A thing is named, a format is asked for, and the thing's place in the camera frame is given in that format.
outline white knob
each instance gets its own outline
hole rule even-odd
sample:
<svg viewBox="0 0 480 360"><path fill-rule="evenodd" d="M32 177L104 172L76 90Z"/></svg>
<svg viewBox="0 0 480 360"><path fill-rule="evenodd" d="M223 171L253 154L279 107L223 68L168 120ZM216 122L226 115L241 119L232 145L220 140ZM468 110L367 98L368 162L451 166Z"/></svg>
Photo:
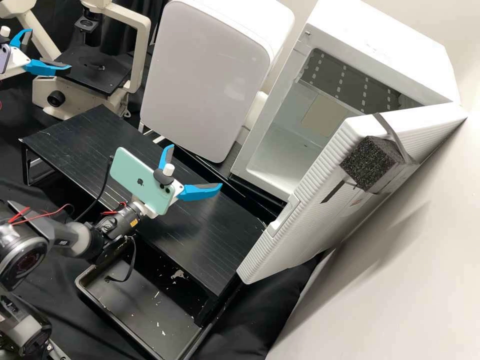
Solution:
<svg viewBox="0 0 480 360"><path fill-rule="evenodd" d="M8 26L0 27L0 36L8 38L10 36L10 28Z"/></svg>
<svg viewBox="0 0 480 360"><path fill-rule="evenodd" d="M173 164L166 164L165 167L163 168L163 175L165 176L172 176L175 171L175 166Z"/></svg>

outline black table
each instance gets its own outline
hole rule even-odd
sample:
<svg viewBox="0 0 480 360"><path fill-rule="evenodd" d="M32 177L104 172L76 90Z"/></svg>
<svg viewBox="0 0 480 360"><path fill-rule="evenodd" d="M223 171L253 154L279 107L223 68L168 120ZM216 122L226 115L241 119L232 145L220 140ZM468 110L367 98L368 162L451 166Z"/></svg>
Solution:
<svg viewBox="0 0 480 360"><path fill-rule="evenodd" d="M24 181L28 152L34 152L92 197L100 192L110 155L122 146L155 168L162 147L99 106L67 121L21 139ZM185 164L173 158L175 177L183 184L206 183ZM109 178L100 202L114 209L131 194ZM213 298L221 297L237 267L264 229L260 220L224 193L216 197L178 202L165 216L146 221L141 233L154 248L168 255Z"/></svg>

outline white mini fridge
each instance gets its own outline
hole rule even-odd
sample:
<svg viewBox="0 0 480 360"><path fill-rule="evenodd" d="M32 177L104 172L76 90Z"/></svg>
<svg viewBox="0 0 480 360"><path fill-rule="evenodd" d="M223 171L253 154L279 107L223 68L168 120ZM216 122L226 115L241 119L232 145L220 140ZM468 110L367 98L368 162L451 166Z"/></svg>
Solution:
<svg viewBox="0 0 480 360"><path fill-rule="evenodd" d="M287 203L238 268L241 279L344 240L466 118L441 44L359 0L319 0L231 169ZM392 142L415 166L396 150L378 156ZM389 162L402 168L381 190L365 185Z"/></svg>

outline mint green iphone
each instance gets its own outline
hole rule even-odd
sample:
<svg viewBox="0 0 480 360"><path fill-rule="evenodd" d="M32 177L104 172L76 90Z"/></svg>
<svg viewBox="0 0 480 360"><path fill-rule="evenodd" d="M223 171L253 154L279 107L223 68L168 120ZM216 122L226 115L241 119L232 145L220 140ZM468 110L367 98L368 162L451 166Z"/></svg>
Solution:
<svg viewBox="0 0 480 360"><path fill-rule="evenodd" d="M175 194L172 185L160 188L154 170L123 147L115 152L110 176L159 215L165 215Z"/></svg>

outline black fabric backdrop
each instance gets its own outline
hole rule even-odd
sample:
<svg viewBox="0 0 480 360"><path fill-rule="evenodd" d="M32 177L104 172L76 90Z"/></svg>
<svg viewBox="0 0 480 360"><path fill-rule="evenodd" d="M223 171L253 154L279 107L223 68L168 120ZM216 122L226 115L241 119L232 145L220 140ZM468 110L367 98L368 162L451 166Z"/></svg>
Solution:
<svg viewBox="0 0 480 360"><path fill-rule="evenodd" d="M152 11L153 16L157 16L160 1L125 1L136 10ZM74 38L73 23L82 11L79 4L78 0L39 0L34 9L61 50ZM20 29L16 20L0 22L7 23L13 31ZM109 37L115 38L117 44L121 42L122 49L129 50L130 31L123 31L122 37L117 39L113 35L117 25L109 26L105 28L106 33L113 31ZM30 48L29 53L34 55L35 49ZM41 189L22 184L18 138L57 122L32 105L32 78L24 74L0 84L0 199L16 200L47 211L73 202L78 214L91 200L61 176L53 175L43 182ZM136 121L142 94L143 89L132 97L129 106ZM313 259L244 286L193 356L194 360L264 359L316 264L317 259ZM139 346L112 328L111 322L105 322L78 297L74 280L87 267L86 261L64 258L52 252L16 293L47 314L53 324L53 340L72 360L144 359L147 355Z"/></svg>

